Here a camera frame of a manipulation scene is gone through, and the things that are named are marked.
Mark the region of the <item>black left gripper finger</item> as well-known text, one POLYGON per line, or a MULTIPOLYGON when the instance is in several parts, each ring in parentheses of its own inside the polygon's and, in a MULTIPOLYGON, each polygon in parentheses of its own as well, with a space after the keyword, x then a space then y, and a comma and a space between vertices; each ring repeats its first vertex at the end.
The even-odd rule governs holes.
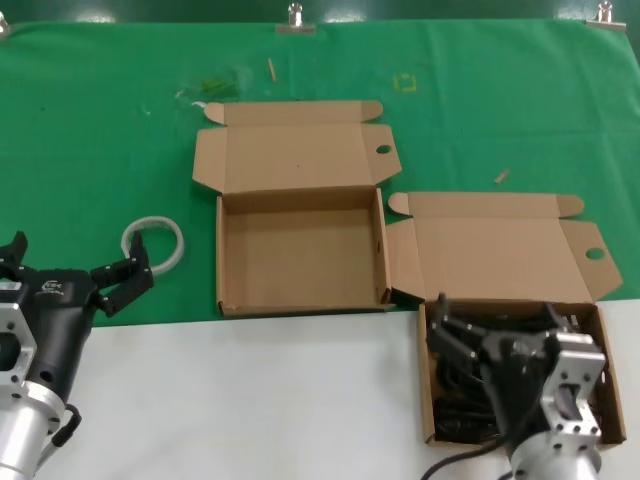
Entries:
POLYGON ((90 272, 96 285, 95 306, 109 318, 129 306, 154 286, 142 235, 133 235, 130 257, 90 272))
POLYGON ((0 277, 2 280, 20 280, 24 273, 22 260, 28 248, 28 240, 22 231, 18 231, 13 240, 1 247, 0 277))

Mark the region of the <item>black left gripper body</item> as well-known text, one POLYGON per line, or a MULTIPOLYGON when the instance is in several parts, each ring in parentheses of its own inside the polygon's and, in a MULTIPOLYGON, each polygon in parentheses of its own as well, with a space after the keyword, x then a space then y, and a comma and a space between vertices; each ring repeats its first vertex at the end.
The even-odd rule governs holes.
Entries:
POLYGON ((3 267, 1 279, 21 284, 1 301, 17 302, 36 343, 26 379, 67 402, 97 311, 95 282, 83 270, 29 267, 3 267))

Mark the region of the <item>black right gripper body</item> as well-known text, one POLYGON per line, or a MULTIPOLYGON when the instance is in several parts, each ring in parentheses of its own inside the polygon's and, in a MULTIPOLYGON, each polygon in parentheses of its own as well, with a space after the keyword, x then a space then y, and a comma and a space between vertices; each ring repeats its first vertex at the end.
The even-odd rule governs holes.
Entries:
POLYGON ((521 444, 552 430, 542 407, 543 387, 555 361, 558 330, 488 330, 478 347, 478 365, 496 418, 498 444, 521 444))

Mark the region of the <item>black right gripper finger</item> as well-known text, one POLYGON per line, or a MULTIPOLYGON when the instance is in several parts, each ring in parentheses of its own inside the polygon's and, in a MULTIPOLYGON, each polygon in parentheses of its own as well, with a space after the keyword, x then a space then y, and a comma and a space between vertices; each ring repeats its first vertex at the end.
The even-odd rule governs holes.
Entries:
POLYGON ((559 314, 551 303, 542 304, 542 323, 544 340, 552 337, 560 341, 579 341, 580 333, 576 332, 566 316, 559 314))
POLYGON ((428 349, 460 372, 471 374, 478 362, 481 328, 454 316, 445 294, 438 296, 436 305, 427 326, 428 349))

